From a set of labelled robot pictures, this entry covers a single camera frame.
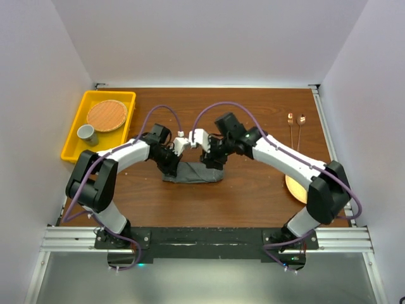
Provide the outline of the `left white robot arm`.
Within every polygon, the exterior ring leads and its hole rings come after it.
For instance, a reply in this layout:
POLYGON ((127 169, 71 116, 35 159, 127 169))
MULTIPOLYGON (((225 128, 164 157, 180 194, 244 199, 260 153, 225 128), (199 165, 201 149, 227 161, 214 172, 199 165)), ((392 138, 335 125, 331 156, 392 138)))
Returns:
POLYGON ((152 160, 165 176, 176 177, 181 156, 174 152, 170 129, 154 124, 143 133, 111 151, 81 152, 65 193, 92 214, 108 232, 109 241, 116 248, 134 248, 130 221, 113 203, 116 176, 123 169, 138 162, 152 160))

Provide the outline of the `grey cloth napkin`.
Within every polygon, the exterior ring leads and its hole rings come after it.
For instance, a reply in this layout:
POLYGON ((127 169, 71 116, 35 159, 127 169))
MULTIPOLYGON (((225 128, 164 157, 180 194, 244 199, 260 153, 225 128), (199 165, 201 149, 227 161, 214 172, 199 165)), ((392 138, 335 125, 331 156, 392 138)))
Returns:
POLYGON ((224 171, 206 168, 205 164, 197 162, 180 162, 177 176, 163 174, 162 181, 175 184, 204 184, 220 182, 224 178, 224 171))

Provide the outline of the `rose gold fork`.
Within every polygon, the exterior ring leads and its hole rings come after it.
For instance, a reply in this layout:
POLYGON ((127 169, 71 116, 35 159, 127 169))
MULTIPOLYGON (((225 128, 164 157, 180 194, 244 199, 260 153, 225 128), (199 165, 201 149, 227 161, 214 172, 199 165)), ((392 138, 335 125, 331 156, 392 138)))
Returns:
POLYGON ((294 115, 293 115, 293 113, 289 113, 287 115, 287 123, 289 126, 289 132, 290 132, 290 147, 293 149, 294 148, 294 139, 293 139, 294 115))

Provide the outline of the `rose gold spoon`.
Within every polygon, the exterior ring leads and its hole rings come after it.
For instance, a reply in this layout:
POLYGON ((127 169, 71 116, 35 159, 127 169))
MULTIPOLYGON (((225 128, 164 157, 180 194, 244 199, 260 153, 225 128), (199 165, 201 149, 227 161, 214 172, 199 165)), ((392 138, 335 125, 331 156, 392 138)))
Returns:
POLYGON ((300 150, 301 147, 301 136, 302 136, 302 127, 306 123, 306 116, 304 114, 300 114, 296 118, 296 122, 299 126, 299 131, 298 131, 298 140, 297 140, 297 151, 300 150))

